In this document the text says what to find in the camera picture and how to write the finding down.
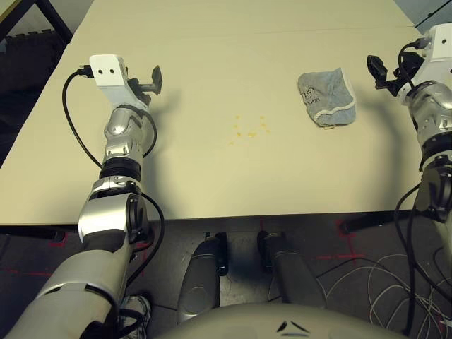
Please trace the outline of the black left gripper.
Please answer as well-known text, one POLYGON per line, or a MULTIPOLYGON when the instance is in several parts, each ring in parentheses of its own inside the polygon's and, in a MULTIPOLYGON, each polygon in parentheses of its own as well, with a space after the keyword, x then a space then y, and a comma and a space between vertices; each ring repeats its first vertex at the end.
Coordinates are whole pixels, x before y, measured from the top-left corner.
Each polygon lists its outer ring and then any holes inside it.
POLYGON ((151 73, 151 83, 140 84, 137 78, 130 78, 127 80, 128 85, 134 95, 145 105, 149 105, 151 98, 148 94, 145 93, 154 93, 159 95, 162 90, 162 72, 159 66, 156 66, 151 73))

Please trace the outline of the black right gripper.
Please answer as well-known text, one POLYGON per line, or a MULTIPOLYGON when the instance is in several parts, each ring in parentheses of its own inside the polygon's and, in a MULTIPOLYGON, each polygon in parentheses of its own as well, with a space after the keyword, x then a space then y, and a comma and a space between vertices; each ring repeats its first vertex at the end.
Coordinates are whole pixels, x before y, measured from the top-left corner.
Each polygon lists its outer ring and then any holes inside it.
MULTIPOLYGON (((398 95, 400 89, 406 84, 409 85, 408 91, 415 87, 413 78, 424 62, 424 58, 417 52, 407 52, 409 48, 419 49, 420 41, 410 42, 399 51, 398 67, 393 72, 395 79, 389 81, 388 87, 389 92, 394 97, 398 95)), ((388 70, 378 56, 367 56, 367 69, 375 80, 376 89, 387 88, 388 70)))

